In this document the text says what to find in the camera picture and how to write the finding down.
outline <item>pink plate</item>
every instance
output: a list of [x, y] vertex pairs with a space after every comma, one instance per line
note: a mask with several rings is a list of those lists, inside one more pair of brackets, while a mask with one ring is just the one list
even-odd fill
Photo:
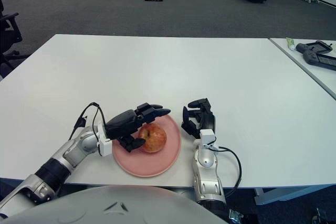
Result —
[[[117, 163], [126, 172], [138, 177], [153, 177], [168, 170], [176, 161], [181, 150], [180, 130], [175, 121], [165, 115], [156, 118], [157, 123], [167, 135], [163, 149], [156, 153], [147, 153], [138, 148], [131, 153], [126, 151], [117, 140], [113, 140], [113, 154]], [[137, 137], [139, 131], [132, 134]]]

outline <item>red apple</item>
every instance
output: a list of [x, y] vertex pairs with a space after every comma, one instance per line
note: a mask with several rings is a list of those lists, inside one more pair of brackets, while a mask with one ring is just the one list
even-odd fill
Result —
[[162, 150], [167, 141], [166, 133], [157, 123], [150, 123], [142, 126], [139, 131], [139, 138], [146, 140], [142, 149], [149, 153]]

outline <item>table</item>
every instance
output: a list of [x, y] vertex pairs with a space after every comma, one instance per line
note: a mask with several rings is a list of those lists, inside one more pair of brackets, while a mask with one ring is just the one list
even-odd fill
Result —
[[[181, 125], [182, 107], [207, 97], [218, 144], [240, 158], [241, 187], [334, 184], [336, 103], [299, 70], [268, 39], [55, 35], [0, 82], [0, 177], [39, 169], [92, 101], [107, 120], [143, 102], [162, 104]], [[181, 136], [164, 174], [134, 177], [95, 153], [66, 182], [191, 187], [193, 139]], [[232, 187], [235, 158], [218, 160], [223, 186]]]
[[[303, 56], [300, 52], [297, 52], [296, 50], [292, 51], [288, 48], [286, 39], [278, 39], [278, 38], [272, 38], [270, 39], [278, 48], [281, 49], [289, 58], [291, 58], [300, 68], [303, 69], [311, 78], [313, 78], [321, 87], [323, 87], [326, 92], [328, 92], [332, 97], [335, 98], [336, 100], [336, 71], [326, 69], [326, 68], [321, 68], [313, 65], [309, 65], [308, 63], [305, 62], [303, 59]], [[311, 40], [311, 39], [294, 39], [295, 44], [297, 45], [298, 43], [312, 43], [315, 42], [316, 40]], [[332, 40], [322, 40], [325, 43], [333, 44], [333, 50], [329, 52], [328, 54], [332, 57], [336, 58], [336, 41]]]

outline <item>black chair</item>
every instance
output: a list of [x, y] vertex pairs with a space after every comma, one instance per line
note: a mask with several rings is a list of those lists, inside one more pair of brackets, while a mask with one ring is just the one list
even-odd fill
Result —
[[3, 15], [3, 10], [4, 5], [2, 4], [2, 0], [0, 0], [0, 66], [2, 63], [5, 63], [13, 70], [14, 66], [9, 63], [9, 60], [26, 59], [29, 55], [19, 55], [20, 53], [15, 50], [4, 54], [14, 43], [22, 41], [22, 37], [15, 22], [15, 17], [19, 15], [19, 13]]

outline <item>floor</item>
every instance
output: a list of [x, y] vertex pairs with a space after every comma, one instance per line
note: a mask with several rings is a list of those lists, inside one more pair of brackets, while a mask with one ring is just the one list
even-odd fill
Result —
[[[4, 13], [19, 12], [16, 20], [24, 40], [12, 49], [23, 54], [33, 53], [54, 34], [336, 40], [336, 8], [301, 0], [2, 1]], [[9, 69], [2, 65], [1, 73], [6, 76]], [[4, 197], [12, 188], [0, 185]], [[67, 186], [65, 191], [80, 189]], [[265, 206], [256, 206], [253, 197], [252, 189], [239, 189], [227, 202], [237, 211], [257, 214], [261, 224], [311, 223], [316, 207], [336, 220], [336, 186]]]

